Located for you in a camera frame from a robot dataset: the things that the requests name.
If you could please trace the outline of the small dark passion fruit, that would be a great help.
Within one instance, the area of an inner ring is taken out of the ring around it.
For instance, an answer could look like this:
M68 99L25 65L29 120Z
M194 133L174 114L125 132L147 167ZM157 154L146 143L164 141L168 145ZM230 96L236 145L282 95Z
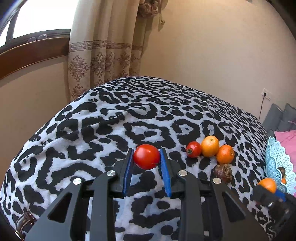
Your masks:
M282 178L285 178L285 168L283 168L283 167L279 167L278 169L279 169L280 172L281 172Z

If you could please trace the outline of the orange with stem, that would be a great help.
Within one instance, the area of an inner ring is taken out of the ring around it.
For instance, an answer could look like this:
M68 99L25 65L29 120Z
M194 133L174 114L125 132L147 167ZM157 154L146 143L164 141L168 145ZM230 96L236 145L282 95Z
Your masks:
M216 154L216 160L220 164L230 164L234 157L235 152L230 145L222 145Z

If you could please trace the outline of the red tomato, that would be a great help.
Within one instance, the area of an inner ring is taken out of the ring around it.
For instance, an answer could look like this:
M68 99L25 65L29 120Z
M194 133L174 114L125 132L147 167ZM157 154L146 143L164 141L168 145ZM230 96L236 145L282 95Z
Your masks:
M158 149L149 144L143 144L136 148L133 154L134 162L144 170L156 168L160 161Z
M201 152L202 147L196 141L190 142L186 147L186 154L189 158L197 158L198 156L200 156Z

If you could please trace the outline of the white wall socket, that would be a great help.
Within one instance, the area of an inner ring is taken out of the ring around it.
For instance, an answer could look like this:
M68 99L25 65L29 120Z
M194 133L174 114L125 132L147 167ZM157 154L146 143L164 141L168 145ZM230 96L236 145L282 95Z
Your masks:
M266 98L267 100L271 100L271 97L272 97L272 93L270 91L268 91L266 88L264 88L262 90L262 93L261 95Z

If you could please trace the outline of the small orange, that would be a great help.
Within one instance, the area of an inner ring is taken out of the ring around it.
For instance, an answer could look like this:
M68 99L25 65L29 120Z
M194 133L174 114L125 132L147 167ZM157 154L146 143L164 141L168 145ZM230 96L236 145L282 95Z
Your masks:
M272 178L264 178L261 181L259 181L258 185L264 187L271 193L275 193L277 189L276 182Z

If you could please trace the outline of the large wrinkled passion fruit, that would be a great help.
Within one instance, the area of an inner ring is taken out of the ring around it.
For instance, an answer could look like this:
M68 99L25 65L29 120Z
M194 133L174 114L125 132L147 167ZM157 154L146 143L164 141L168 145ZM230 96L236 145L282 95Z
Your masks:
M217 164L213 169L213 175L225 183L230 183L233 179L232 169L229 164Z

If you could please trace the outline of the light blue lattice basket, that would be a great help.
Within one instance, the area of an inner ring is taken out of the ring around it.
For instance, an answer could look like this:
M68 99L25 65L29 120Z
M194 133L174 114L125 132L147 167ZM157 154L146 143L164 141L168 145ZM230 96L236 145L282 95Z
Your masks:
M286 184L281 183L282 175L279 167L285 168ZM295 194L295 172L290 156L285 153L285 148L281 146L274 137L269 137L265 154L265 169L268 178L272 178L277 185L277 189L291 195Z

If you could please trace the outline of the pink blanket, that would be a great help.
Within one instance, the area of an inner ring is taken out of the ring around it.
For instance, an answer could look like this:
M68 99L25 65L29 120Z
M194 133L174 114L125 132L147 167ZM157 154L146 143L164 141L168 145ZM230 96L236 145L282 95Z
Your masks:
M296 165L296 130L278 132L275 131L275 138L285 148L285 153L290 156L290 161L293 163L293 172Z

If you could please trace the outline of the beige patterned curtain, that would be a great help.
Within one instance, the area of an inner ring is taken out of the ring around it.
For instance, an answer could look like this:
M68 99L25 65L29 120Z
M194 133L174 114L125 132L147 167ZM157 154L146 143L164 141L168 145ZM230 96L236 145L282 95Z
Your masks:
M79 1L70 32L71 100L116 78L139 74L147 22L163 1Z

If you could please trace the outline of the orange back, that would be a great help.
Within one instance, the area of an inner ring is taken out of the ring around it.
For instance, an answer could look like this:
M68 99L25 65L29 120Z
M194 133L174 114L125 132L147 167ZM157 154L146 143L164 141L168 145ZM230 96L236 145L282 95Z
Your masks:
M210 158L218 153L220 148L219 140L215 136L207 136L201 143L202 155Z

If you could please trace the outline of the red tomato front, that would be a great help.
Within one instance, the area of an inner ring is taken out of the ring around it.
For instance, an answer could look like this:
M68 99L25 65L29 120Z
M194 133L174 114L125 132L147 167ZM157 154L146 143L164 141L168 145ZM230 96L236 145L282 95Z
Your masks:
M149 144L143 144L136 148L133 154L134 162L144 170L156 168L160 161L158 149Z

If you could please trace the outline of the red tomato back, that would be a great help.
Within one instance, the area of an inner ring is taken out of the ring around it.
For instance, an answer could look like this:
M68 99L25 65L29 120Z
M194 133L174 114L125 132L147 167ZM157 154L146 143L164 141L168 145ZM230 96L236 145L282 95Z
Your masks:
M189 158L197 158L198 156L200 156L201 152L202 147L196 141L190 142L186 147L186 154Z

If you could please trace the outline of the grey headboard cushion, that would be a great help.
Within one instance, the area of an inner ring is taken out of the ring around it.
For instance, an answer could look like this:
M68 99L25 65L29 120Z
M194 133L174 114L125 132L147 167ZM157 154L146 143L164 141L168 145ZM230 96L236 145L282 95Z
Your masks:
M288 132L295 130L296 109L289 103L286 103L284 110L276 104L272 104L265 120L263 127L269 137L275 137L275 132Z

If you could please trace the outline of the leopard print tablecloth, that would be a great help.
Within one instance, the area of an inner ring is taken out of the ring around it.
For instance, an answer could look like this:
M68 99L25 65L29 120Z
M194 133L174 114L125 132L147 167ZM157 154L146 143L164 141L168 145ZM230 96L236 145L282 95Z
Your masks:
M12 160L1 214L14 227L39 218L70 182L94 179L128 154L129 192L115 199L117 240L177 240L181 202L166 196L161 154L209 180L214 168L269 239L268 210L252 190L265 178L268 136L253 115L205 92L153 77L124 77L88 90L39 128Z

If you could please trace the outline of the wooden window frame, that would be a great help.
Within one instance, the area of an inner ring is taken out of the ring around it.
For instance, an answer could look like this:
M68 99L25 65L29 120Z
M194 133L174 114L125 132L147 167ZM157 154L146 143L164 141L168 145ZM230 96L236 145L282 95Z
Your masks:
M1 46L1 79L27 66L68 55L70 30L35 32Z

